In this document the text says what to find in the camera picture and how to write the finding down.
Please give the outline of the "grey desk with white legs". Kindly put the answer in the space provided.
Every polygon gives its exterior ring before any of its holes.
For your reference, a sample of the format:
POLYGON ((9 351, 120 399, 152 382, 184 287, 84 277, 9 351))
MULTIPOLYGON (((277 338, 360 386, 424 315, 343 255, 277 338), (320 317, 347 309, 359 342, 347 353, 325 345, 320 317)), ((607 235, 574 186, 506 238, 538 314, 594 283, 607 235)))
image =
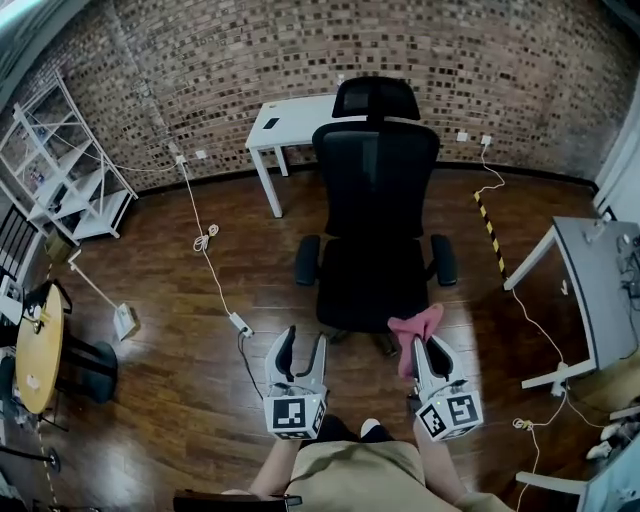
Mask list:
POLYGON ((588 357, 573 365, 521 382, 531 389, 562 382, 596 370, 604 370, 632 355, 638 347, 640 308, 635 310, 624 293, 623 264, 631 250, 625 239, 640 236, 640 225, 555 216, 540 242, 506 279, 503 289, 512 291, 539 260, 556 245, 576 296, 586 336, 588 357))

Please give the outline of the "person's beige shirt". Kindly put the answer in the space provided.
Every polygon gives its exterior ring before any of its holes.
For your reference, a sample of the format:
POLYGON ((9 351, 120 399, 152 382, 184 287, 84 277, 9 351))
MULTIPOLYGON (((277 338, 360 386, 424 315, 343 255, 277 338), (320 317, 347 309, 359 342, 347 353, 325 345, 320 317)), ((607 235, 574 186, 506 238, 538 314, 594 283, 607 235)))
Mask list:
POLYGON ((286 489, 297 512, 514 512, 493 494, 450 504, 425 486, 417 448, 403 441, 313 443, 297 455, 286 489))

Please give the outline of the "black office chair seat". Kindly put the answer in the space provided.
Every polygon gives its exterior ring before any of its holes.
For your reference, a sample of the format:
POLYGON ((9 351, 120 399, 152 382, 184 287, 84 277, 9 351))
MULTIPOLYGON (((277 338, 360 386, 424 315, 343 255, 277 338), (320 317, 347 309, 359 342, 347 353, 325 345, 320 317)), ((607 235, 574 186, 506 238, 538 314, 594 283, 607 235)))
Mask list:
POLYGON ((316 314, 338 330, 379 334, 391 318, 428 307, 427 277, 418 240, 327 242, 320 266, 316 314))

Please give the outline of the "black slatted chair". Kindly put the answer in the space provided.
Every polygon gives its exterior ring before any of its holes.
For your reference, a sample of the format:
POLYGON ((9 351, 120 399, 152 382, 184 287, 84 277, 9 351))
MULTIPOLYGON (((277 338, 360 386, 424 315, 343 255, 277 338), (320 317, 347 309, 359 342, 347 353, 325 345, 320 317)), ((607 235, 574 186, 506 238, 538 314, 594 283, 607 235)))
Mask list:
POLYGON ((42 242, 42 233, 12 205, 0 223, 0 279, 23 283, 42 242))

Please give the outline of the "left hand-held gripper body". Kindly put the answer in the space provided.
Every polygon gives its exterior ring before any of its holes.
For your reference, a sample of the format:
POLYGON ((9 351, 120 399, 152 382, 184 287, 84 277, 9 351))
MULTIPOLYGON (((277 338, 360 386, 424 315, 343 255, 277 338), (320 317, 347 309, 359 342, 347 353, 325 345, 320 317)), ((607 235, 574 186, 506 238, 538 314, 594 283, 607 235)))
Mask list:
POLYGON ((323 378, 280 377, 263 399, 266 427, 282 440, 314 440, 327 411, 323 378))

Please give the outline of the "black round stool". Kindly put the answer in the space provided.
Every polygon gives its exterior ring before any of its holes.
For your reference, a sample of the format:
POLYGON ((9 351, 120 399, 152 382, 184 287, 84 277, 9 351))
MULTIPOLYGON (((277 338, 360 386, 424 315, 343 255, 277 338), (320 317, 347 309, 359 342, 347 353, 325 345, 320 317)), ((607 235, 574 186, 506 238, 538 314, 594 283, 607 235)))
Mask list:
POLYGON ((109 343, 91 344, 67 333, 60 362, 56 379, 59 391, 84 396, 96 404, 112 400, 118 381, 118 360, 109 343))

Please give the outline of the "yellow black striped tape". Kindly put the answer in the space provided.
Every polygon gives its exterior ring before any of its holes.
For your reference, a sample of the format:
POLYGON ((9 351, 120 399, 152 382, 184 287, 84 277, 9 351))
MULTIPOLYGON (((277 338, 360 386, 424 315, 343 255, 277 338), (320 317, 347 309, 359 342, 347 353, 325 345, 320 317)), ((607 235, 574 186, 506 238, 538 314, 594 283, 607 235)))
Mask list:
POLYGON ((491 223, 491 220, 490 220, 490 218, 488 216, 488 212, 487 212, 487 210, 486 210, 486 208, 485 208, 485 206, 484 206, 484 204, 483 204, 483 202, 481 200, 480 192, 476 191, 473 194, 473 197, 474 197, 474 199, 476 201, 476 204, 477 204, 477 206, 479 208, 479 211, 480 211, 481 217, 482 217, 482 219, 484 221, 486 230, 487 230, 487 232, 488 232, 488 234, 490 236, 492 248, 493 248, 493 251, 494 251, 495 256, 497 258, 500 276, 502 278, 502 281, 506 281, 507 278, 508 278, 508 275, 507 275, 504 258, 503 258, 502 253, 501 253, 501 248, 500 248, 499 241, 497 239, 497 235, 496 235, 495 229, 494 229, 494 227, 493 227, 493 225, 491 223))

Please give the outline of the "black chair headrest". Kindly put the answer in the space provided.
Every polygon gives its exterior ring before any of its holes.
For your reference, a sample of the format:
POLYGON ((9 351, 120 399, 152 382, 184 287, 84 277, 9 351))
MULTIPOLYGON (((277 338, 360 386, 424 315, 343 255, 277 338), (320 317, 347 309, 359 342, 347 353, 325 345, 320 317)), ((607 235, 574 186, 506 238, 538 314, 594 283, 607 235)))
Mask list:
POLYGON ((412 88, 403 80, 363 76, 344 81, 338 88, 333 118, 366 116, 368 119, 394 117, 420 120, 412 88))

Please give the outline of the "white metal shelf rack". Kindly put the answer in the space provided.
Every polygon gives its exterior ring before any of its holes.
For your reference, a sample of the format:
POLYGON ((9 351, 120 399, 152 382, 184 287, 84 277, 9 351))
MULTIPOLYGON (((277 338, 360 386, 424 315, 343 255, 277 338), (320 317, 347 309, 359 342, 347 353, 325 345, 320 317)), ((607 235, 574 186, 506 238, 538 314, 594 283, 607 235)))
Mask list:
POLYGON ((119 236, 137 198, 56 72, 0 127, 0 191, 41 234, 119 236))

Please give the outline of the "round wooden table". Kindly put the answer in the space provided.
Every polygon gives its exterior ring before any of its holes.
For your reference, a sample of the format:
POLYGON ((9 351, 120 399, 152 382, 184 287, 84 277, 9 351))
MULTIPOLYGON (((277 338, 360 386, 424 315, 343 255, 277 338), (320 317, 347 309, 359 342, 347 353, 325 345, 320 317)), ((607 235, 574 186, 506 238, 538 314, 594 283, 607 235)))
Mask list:
POLYGON ((20 400, 33 414, 42 413, 55 391, 61 360, 64 311, 62 294, 52 284, 42 306, 35 332, 36 319, 24 316, 19 325, 16 344, 16 383, 20 400))

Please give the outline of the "person's left forearm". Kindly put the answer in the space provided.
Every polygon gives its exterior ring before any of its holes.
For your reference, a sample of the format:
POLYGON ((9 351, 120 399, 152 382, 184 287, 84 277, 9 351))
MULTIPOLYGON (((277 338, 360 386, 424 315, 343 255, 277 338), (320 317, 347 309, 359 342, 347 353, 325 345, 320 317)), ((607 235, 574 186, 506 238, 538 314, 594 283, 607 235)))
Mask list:
POLYGON ((301 440, 277 439, 249 492, 261 497, 283 495, 289 486, 301 444, 301 440))

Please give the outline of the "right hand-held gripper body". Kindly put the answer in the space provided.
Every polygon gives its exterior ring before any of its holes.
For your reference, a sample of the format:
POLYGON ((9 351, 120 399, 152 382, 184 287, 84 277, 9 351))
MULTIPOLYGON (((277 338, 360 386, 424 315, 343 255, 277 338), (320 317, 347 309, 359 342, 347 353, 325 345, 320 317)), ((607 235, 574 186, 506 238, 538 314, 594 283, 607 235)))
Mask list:
POLYGON ((462 437, 484 422, 479 392, 466 384, 422 389, 418 397, 421 407, 416 418, 432 441, 462 437))

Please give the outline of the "pink cloth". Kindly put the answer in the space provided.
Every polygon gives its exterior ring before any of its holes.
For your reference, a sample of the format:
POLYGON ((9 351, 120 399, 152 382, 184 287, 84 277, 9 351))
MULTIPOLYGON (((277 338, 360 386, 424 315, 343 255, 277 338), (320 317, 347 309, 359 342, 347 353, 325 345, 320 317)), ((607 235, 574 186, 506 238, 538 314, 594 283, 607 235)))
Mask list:
POLYGON ((389 330, 395 335, 400 345, 398 375, 408 380, 413 376, 413 340, 419 336, 427 341, 436 331, 444 314, 442 304, 433 304, 424 311, 409 319, 392 317, 388 320, 389 330))

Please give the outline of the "black mesh chair backrest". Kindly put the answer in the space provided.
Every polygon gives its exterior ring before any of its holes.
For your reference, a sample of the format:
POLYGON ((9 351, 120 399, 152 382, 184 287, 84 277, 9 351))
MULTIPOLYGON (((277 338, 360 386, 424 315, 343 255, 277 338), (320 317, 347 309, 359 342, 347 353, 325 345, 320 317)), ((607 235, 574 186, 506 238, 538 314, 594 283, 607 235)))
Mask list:
POLYGON ((338 122, 318 128, 312 143, 327 192, 328 235, 423 236, 426 189, 440 148, 435 132, 404 122, 338 122))

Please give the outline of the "person's black trousers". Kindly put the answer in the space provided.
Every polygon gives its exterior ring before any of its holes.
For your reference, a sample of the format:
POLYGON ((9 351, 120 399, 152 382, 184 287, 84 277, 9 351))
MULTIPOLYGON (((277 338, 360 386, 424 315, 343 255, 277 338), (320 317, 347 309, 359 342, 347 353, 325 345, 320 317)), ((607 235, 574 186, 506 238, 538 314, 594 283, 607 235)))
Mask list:
POLYGON ((323 420, 318 437, 315 439, 315 441, 316 442, 348 441, 348 442, 359 442, 359 443, 382 443, 382 442, 394 441, 395 438, 390 434, 390 432, 383 425, 382 427, 384 428, 384 437, 382 439, 380 439, 378 442, 362 442, 360 440, 360 433, 356 434, 353 431, 351 431, 339 417, 335 415, 327 415, 323 420))

